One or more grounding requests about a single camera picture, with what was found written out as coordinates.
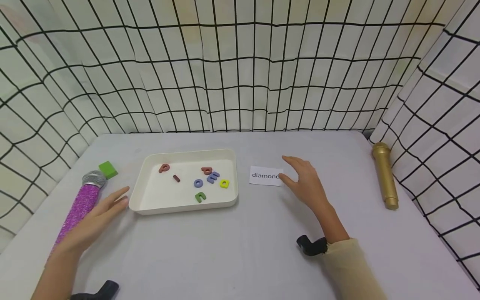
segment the beige sleeve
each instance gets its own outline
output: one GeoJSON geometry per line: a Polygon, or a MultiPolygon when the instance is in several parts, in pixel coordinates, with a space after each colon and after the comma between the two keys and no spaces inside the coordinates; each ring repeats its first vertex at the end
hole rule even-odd
{"type": "Polygon", "coordinates": [[[363,257],[358,240],[329,245],[323,261],[343,300],[387,299],[363,257]]]}

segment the grid wall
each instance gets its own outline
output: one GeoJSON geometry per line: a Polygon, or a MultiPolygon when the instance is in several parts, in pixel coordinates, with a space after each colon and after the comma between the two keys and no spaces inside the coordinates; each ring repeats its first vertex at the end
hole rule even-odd
{"type": "Polygon", "coordinates": [[[466,1],[370,137],[480,288],[480,1],[466,1]]]}
{"type": "Polygon", "coordinates": [[[99,135],[373,130],[456,0],[9,0],[0,250],[99,135]]]}

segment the hand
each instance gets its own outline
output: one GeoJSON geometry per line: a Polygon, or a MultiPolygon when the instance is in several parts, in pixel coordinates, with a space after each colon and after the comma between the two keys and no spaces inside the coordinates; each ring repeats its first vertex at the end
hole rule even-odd
{"type": "Polygon", "coordinates": [[[81,255],[102,234],[111,221],[128,206],[127,196],[122,196],[130,187],[111,193],[95,206],[57,245],[54,253],[74,252],[81,255]]]}
{"type": "Polygon", "coordinates": [[[280,179],[295,196],[313,211],[319,205],[327,204],[324,187],[310,162],[295,156],[282,156],[282,158],[295,169],[299,176],[298,182],[294,182],[287,175],[279,174],[280,179]]]}

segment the gold microphone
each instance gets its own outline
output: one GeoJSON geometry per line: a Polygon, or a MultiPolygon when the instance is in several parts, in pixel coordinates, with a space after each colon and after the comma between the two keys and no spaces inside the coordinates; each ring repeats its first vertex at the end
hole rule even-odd
{"type": "Polygon", "coordinates": [[[398,209],[398,195],[393,180],[392,167],[390,166],[390,149],[385,143],[376,143],[372,149],[377,176],[382,191],[385,207],[390,210],[398,209]]]}

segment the table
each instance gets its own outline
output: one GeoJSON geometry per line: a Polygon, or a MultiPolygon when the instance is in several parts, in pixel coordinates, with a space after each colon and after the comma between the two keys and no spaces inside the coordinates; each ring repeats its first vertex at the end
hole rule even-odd
{"type": "Polygon", "coordinates": [[[399,210],[384,208],[371,145],[358,132],[102,135],[0,255],[1,297],[31,296],[86,172],[106,160],[116,167],[105,196],[133,187],[150,154],[220,148],[237,155],[234,206],[152,216],[127,211],[82,257],[74,292],[96,292],[110,279],[120,284],[116,300],[335,299],[321,259],[305,257],[295,243],[302,234],[323,236],[314,215],[286,187],[248,183],[250,166],[284,168],[295,177],[285,154],[317,169],[389,299],[480,299],[398,185],[399,210]]]}

